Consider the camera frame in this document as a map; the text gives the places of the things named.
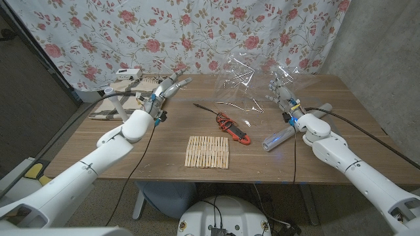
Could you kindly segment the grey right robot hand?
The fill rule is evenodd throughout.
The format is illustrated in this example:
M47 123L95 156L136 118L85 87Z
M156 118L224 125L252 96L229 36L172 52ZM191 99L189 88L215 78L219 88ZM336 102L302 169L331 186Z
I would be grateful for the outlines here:
M296 119L304 115L299 99L280 80L271 80L268 89L272 95L265 98L276 103L283 112Z

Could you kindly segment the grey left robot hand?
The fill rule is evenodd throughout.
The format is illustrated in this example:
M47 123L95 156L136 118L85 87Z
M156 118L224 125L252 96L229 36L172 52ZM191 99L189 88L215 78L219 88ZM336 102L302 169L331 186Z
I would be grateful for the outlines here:
M182 69L168 76L153 90L151 97L145 101L144 110L151 115L154 120L158 119L163 113L161 108L164 101L172 98L181 87L192 82L193 79L191 77L179 81L179 77L183 75L184 72L185 69Z

